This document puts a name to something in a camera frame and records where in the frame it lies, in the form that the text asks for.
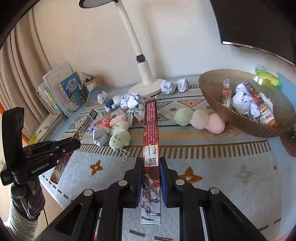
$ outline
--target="curtain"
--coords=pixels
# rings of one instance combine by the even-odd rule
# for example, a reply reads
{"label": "curtain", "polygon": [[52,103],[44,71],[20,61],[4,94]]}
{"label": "curtain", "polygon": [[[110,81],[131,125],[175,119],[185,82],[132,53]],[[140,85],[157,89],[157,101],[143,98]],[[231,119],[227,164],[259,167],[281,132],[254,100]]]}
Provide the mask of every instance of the curtain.
{"label": "curtain", "polygon": [[5,110],[25,108],[23,134],[31,138],[49,114],[36,95],[51,67],[41,48],[30,10],[0,50],[0,103]]}

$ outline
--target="golden basket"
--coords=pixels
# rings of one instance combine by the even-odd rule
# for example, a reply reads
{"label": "golden basket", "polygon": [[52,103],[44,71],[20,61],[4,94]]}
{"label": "golden basket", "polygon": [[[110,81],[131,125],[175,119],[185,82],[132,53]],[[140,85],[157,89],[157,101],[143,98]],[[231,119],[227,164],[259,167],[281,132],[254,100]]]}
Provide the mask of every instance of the golden basket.
{"label": "golden basket", "polygon": [[[294,108],[288,98],[274,85],[265,83],[259,85],[254,81],[255,75],[233,69],[216,69],[200,76],[199,85],[205,99],[225,122],[235,128],[257,137],[276,137],[289,131],[296,121]],[[229,79],[232,93],[238,84],[247,81],[257,92],[262,92],[271,99],[274,107],[276,127],[270,127],[256,122],[246,115],[241,115],[222,105],[223,80]]]}

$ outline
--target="lamp base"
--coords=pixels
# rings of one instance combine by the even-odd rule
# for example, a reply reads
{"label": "lamp base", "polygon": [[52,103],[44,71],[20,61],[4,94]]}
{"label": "lamp base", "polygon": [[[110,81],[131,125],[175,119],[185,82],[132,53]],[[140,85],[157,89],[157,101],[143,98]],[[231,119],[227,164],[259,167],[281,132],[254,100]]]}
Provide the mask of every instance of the lamp base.
{"label": "lamp base", "polygon": [[133,92],[139,93],[143,98],[151,97],[156,95],[157,93],[161,92],[160,84],[163,82],[162,79],[154,79],[154,82],[149,85],[144,85],[143,82],[134,85],[128,91],[129,94]]}

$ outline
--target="orange flower pattern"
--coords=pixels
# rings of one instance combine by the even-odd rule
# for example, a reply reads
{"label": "orange flower pattern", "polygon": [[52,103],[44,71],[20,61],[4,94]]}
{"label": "orange flower pattern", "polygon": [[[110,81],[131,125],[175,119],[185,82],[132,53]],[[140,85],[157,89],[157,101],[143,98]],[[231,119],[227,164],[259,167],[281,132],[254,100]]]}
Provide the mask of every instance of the orange flower pattern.
{"label": "orange flower pattern", "polygon": [[201,176],[197,176],[197,175],[194,175],[193,174],[193,170],[191,167],[188,167],[185,171],[185,174],[184,175],[180,175],[179,176],[179,179],[182,179],[183,181],[186,181],[190,184],[193,184],[193,183],[197,183],[199,181],[202,180],[202,177]]}
{"label": "orange flower pattern", "polygon": [[97,171],[101,171],[101,170],[103,170],[103,168],[102,168],[100,165],[101,165],[101,160],[98,160],[98,161],[96,162],[96,164],[94,164],[94,165],[90,165],[90,166],[89,166],[90,169],[91,169],[91,175],[92,175],[92,176],[95,175]]}

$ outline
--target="desk lamp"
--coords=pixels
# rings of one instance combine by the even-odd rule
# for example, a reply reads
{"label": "desk lamp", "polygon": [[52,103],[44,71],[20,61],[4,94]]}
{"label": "desk lamp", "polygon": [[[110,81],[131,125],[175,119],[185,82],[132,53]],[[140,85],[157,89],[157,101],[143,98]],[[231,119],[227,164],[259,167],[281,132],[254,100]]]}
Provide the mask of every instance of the desk lamp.
{"label": "desk lamp", "polygon": [[153,96],[161,91],[160,84],[163,80],[154,79],[149,63],[143,55],[141,46],[137,39],[136,33],[133,29],[131,21],[128,17],[128,14],[124,8],[124,5],[121,0],[79,0],[79,6],[81,8],[93,8],[102,6],[104,4],[115,2],[115,5],[122,17],[122,21],[130,38],[131,44],[136,54],[137,66],[139,68],[140,75],[142,77],[142,82],[133,86],[128,93],[137,92],[143,98]]}

